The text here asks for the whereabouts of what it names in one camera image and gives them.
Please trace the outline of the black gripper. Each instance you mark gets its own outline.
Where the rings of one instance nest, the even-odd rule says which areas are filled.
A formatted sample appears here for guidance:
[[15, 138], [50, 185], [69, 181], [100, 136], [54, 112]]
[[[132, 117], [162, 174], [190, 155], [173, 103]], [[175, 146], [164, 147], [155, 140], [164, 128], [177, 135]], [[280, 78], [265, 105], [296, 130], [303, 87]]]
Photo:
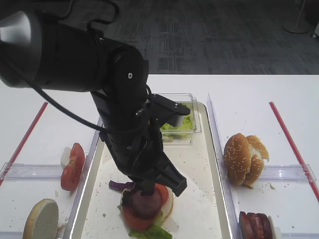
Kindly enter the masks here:
[[134, 190], [142, 196], [152, 196], [155, 184], [169, 187], [178, 197], [187, 188], [180, 174], [164, 153], [162, 134], [156, 119], [140, 131], [123, 134], [100, 132], [117, 168], [135, 182]]

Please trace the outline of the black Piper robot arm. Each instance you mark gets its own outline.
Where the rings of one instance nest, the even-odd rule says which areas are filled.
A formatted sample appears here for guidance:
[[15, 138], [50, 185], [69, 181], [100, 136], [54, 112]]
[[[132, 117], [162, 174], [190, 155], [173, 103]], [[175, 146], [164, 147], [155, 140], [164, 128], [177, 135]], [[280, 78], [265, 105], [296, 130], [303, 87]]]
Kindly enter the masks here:
[[[186, 178], [163, 151], [160, 128], [177, 126], [190, 110], [147, 85], [149, 63], [133, 46], [62, 24], [40, 10], [0, 19], [0, 78], [12, 88], [32, 88], [58, 110], [97, 130], [117, 168], [145, 192], [155, 184], [179, 196]], [[89, 92], [103, 122], [92, 124], [53, 100], [46, 90]]]

